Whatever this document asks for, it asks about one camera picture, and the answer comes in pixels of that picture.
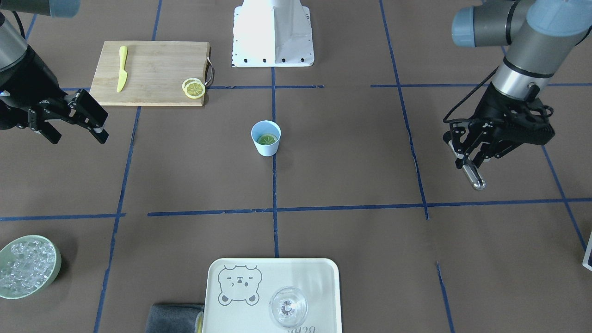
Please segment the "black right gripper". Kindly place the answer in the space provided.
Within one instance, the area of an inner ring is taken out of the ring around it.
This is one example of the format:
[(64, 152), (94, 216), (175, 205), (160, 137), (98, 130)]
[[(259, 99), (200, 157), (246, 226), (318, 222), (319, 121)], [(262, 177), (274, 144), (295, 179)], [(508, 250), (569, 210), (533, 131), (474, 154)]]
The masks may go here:
[(22, 108), (9, 106), (4, 101), (4, 98), (8, 97), (10, 93), (3, 89), (1, 91), (1, 130), (28, 127), (55, 145), (62, 135), (50, 124), (50, 121), (61, 120), (85, 128), (101, 144), (108, 140), (109, 134), (104, 129), (108, 112), (86, 89), (78, 89), (76, 93), (66, 95), (62, 99), (48, 98), (30, 107)]

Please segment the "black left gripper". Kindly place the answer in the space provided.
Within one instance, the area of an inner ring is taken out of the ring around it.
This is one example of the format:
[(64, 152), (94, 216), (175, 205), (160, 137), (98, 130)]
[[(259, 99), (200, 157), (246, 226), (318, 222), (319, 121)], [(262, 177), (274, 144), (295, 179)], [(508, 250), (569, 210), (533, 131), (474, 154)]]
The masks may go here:
[(479, 148), (472, 163), (479, 169), (490, 158), (501, 158), (522, 144), (546, 145), (555, 135), (549, 122), (554, 110), (537, 98), (540, 88), (527, 87), (525, 100), (504, 95), (490, 85), (470, 118), (444, 119), (450, 130), (444, 142), (455, 156), (457, 169)]

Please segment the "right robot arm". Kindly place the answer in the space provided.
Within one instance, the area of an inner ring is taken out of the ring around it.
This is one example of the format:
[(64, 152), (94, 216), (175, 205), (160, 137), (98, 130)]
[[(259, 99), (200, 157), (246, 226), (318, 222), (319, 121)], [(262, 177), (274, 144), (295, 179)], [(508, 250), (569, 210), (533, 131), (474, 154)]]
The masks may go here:
[(50, 68), (28, 44), (19, 12), (71, 18), (80, 10), (78, 0), (3, 0), (1, 9), (12, 12), (14, 27), (4, 15), (0, 19), (0, 125), (2, 130), (30, 128), (57, 144), (61, 133), (52, 120), (85, 128), (104, 144), (108, 118), (102, 106), (85, 89), (67, 94)]

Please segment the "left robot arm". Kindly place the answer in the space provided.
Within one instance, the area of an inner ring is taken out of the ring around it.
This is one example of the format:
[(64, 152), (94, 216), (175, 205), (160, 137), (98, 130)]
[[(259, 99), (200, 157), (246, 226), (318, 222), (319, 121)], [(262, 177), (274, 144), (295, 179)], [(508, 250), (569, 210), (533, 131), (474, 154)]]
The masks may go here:
[(589, 0), (487, 0), (455, 15), (456, 45), (508, 47), (472, 116), (444, 118), (450, 130), (443, 139), (457, 168), (478, 169), (522, 144), (545, 145), (554, 137), (554, 110), (539, 96), (590, 34), (591, 10)]

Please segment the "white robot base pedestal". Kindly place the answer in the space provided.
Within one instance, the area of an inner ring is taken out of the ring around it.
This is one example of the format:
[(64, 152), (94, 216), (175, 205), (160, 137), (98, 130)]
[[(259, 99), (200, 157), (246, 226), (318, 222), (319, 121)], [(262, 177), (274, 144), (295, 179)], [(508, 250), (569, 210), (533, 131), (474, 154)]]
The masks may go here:
[(315, 63), (310, 10), (299, 0), (244, 0), (233, 13), (235, 68), (309, 67)]

